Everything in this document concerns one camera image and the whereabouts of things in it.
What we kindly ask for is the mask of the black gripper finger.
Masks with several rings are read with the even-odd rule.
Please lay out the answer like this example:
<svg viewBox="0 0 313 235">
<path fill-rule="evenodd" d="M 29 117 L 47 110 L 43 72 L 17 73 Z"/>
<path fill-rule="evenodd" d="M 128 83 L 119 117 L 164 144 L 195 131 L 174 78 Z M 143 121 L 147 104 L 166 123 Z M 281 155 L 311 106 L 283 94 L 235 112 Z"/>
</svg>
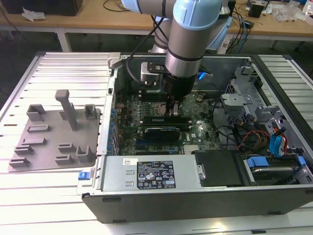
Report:
<svg viewBox="0 0 313 235">
<path fill-rule="evenodd" d="M 166 109 L 165 109 L 165 116 L 171 116 L 173 110 L 173 97 L 167 96 L 166 99 Z"/>
<path fill-rule="evenodd" d="M 180 106 L 182 103 L 182 98 L 174 98 L 173 102 L 174 104 L 173 104 L 172 116 L 179 117 L 181 116 Z"/>
</svg>

